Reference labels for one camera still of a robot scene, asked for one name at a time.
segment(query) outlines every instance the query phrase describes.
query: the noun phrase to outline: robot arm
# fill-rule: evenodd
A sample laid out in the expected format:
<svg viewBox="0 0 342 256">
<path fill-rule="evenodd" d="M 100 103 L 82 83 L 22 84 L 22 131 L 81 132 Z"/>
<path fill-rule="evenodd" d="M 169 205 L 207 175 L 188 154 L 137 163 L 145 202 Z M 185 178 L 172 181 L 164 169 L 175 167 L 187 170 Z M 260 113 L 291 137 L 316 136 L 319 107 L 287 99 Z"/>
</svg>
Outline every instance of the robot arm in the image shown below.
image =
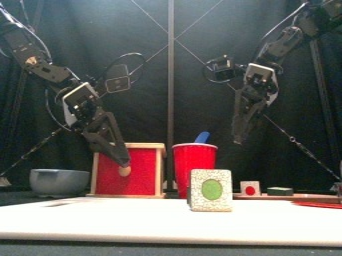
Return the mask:
<svg viewBox="0 0 342 256">
<path fill-rule="evenodd" d="M 121 168 L 129 168 L 129 155 L 112 113 L 101 108 L 100 96 L 89 83 L 81 83 L 65 67 L 52 64 L 48 49 L 38 37 L 12 17 L 0 3 L 0 39 L 21 68 L 48 81 L 62 102 L 65 123 Z"/>
<path fill-rule="evenodd" d="M 263 109 L 277 96 L 276 74 L 281 73 L 285 55 L 340 24 L 342 0 L 328 0 L 317 6 L 304 3 L 292 25 L 283 29 L 273 42 L 265 43 L 245 69 L 243 87 L 235 92 L 232 136 L 236 144 L 245 140 Z"/>
</svg>

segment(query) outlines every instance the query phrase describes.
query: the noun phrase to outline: metal pole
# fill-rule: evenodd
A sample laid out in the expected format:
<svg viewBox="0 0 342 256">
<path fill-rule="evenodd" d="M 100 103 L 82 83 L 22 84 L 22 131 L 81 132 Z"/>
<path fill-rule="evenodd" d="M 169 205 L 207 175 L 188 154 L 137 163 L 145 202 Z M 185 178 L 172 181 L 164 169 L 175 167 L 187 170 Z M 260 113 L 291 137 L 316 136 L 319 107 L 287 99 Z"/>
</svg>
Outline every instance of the metal pole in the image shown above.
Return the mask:
<svg viewBox="0 0 342 256">
<path fill-rule="evenodd" d="M 167 190 L 173 189 L 173 64 L 175 64 L 175 16 L 173 0 L 168 0 L 168 99 L 167 99 Z"/>
</svg>

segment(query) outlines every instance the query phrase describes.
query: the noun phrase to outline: red object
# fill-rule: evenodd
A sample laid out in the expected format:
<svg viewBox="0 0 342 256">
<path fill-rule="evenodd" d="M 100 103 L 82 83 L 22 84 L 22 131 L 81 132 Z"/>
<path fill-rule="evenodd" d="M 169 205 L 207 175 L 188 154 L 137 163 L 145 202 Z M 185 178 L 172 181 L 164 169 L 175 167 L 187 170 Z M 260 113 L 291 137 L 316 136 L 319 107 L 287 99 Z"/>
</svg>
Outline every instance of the red object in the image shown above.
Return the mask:
<svg viewBox="0 0 342 256">
<path fill-rule="evenodd" d="M 247 186 L 244 191 L 248 196 L 255 195 L 255 188 L 252 186 Z"/>
<path fill-rule="evenodd" d="M 118 165 L 101 153 L 94 154 L 92 194 L 112 196 L 160 196 L 163 194 L 161 157 L 157 143 L 126 143 L 130 173 L 120 176 Z"/>
<path fill-rule="evenodd" d="M 187 198 L 192 169 L 213 169 L 217 147 L 201 143 L 184 143 L 173 147 L 175 176 L 179 198 Z"/>
</svg>

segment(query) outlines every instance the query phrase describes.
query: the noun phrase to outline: white table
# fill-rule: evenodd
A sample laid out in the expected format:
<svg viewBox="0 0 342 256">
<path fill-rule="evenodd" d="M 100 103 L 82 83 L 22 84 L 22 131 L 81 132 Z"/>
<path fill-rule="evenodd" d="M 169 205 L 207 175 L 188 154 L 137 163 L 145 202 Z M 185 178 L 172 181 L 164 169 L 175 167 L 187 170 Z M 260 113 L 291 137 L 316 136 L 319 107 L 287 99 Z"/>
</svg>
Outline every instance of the white table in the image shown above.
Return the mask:
<svg viewBox="0 0 342 256">
<path fill-rule="evenodd" d="M 342 247 L 342 210 L 233 200 L 192 212 L 180 199 L 81 197 L 0 207 L 0 239 Z"/>
</svg>

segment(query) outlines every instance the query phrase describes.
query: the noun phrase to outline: wooden block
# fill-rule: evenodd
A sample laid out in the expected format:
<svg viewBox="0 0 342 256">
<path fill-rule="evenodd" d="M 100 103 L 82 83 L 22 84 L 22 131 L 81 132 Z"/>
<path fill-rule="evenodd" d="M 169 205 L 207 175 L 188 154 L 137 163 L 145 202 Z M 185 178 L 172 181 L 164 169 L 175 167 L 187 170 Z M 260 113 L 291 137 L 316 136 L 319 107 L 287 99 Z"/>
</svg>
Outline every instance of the wooden block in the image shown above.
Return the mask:
<svg viewBox="0 0 342 256">
<path fill-rule="evenodd" d="M 293 190 L 291 188 L 271 187 L 267 188 L 268 196 L 292 196 Z"/>
<path fill-rule="evenodd" d="M 231 172 L 219 169 L 193 169 L 189 177 L 189 208 L 200 212 L 232 210 Z"/>
<path fill-rule="evenodd" d="M 260 183 L 259 181 L 241 181 L 240 182 L 240 195 L 241 196 L 260 196 Z"/>
<path fill-rule="evenodd" d="M 161 143 L 125 143 L 130 156 L 130 172 L 120 174 L 120 166 L 101 153 L 93 154 L 90 196 L 163 198 Z"/>
</svg>

